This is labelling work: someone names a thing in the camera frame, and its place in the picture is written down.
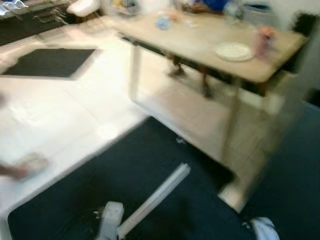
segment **white plate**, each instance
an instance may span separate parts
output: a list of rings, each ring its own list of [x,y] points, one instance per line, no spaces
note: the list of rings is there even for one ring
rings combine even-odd
[[[214,51],[220,58],[232,62],[248,61],[254,57],[250,47],[237,42],[220,43]]]

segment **table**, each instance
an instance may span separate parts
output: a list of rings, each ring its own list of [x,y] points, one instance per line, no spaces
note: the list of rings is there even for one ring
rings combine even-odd
[[[276,31],[274,51],[268,59],[253,58],[245,62],[230,62],[214,53],[214,46],[223,42],[237,42],[254,48],[257,32],[244,23],[227,25],[223,16],[212,14],[181,15],[181,20],[173,23],[169,30],[156,27],[156,14],[139,16],[134,20],[121,22],[116,30],[133,39],[129,96],[136,101],[139,84],[140,52],[139,43],[170,52],[178,57],[197,63],[201,68],[212,68],[231,75],[235,94],[227,121],[227,129],[222,150],[222,161],[227,156],[239,108],[239,89],[243,80],[259,86],[264,96],[272,76],[303,46],[305,37],[293,32]],[[195,27],[187,26],[192,21]]]

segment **floor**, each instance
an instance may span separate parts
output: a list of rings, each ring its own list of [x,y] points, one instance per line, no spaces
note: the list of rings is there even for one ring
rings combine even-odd
[[[13,165],[29,153],[51,162],[41,174],[22,182],[0,178],[0,213],[47,188],[88,160],[103,146],[124,134],[147,115],[153,115],[217,161],[221,160],[225,122],[233,88],[210,79],[214,100],[201,95],[199,73],[186,68],[187,77],[167,77],[170,64],[164,57],[142,50],[138,104],[128,98],[131,45],[105,23],[65,26],[43,33],[53,48],[89,48],[98,51],[72,80],[0,76],[0,159]],[[33,49],[48,48],[33,37],[0,48],[1,69],[14,64]],[[268,116],[260,117],[261,98],[241,90],[241,107],[229,155],[223,162],[237,175],[220,197],[239,210],[247,191],[268,158],[261,141],[277,115],[290,76],[268,95]]]

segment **chair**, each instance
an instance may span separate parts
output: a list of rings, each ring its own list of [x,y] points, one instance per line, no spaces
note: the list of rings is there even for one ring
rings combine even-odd
[[[78,0],[72,3],[66,11],[80,18],[88,18],[90,15],[95,15],[95,17],[97,17],[99,16],[97,10],[100,6],[100,0]]]

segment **wooden tabletop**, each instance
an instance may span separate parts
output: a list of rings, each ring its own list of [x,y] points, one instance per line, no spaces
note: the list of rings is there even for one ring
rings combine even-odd
[[[268,59],[255,57],[245,62],[230,62],[220,59],[214,47],[223,42],[237,42],[254,50],[257,32],[253,26],[243,23],[230,26],[222,16],[199,14],[183,15],[169,30],[161,30],[156,27],[157,20],[156,15],[140,16],[116,24],[115,28],[139,42],[256,84],[268,81],[305,42],[301,34],[277,31],[275,50],[270,52]],[[187,26],[186,21],[192,21],[195,27]]]

